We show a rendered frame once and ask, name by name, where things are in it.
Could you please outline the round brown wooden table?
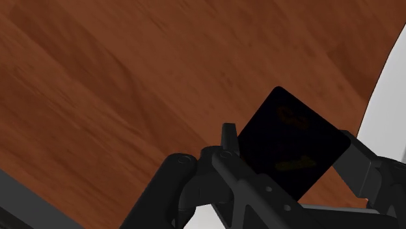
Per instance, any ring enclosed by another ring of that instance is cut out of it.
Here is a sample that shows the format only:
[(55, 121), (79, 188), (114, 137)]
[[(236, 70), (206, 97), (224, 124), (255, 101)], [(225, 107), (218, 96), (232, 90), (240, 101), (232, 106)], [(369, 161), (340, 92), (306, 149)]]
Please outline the round brown wooden table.
[(275, 86), (357, 133), (405, 24), (406, 0), (0, 0), (0, 168), (118, 229)]

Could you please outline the black phone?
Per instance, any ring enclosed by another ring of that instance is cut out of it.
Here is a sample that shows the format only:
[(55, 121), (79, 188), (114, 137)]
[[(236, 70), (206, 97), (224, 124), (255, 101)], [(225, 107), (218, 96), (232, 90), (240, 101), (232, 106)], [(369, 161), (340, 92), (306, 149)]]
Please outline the black phone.
[(299, 200), (351, 141), (290, 94), (275, 87), (238, 136), (241, 157)]

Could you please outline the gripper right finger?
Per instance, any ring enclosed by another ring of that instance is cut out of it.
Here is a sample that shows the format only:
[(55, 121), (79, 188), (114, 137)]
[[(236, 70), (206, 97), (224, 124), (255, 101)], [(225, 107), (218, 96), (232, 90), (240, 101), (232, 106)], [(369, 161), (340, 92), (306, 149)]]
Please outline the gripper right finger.
[(406, 164), (378, 156), (350, 132), (349, 148), (334, 163), (341, 179), (366, 207), (346, 209), (350, 229), (406, 229)]

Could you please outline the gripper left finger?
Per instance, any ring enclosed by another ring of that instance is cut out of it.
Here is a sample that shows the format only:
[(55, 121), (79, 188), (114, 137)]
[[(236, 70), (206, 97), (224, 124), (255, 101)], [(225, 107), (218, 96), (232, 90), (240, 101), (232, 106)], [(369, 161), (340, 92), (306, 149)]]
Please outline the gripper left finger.
[(221, 145), (205, 147), (198, 159), (169, 155), (120, 229), (184, 229), (204, 205), (225, 229), (305, 229), (304, 208), (242, 161), (231, 123), (223, 124)]

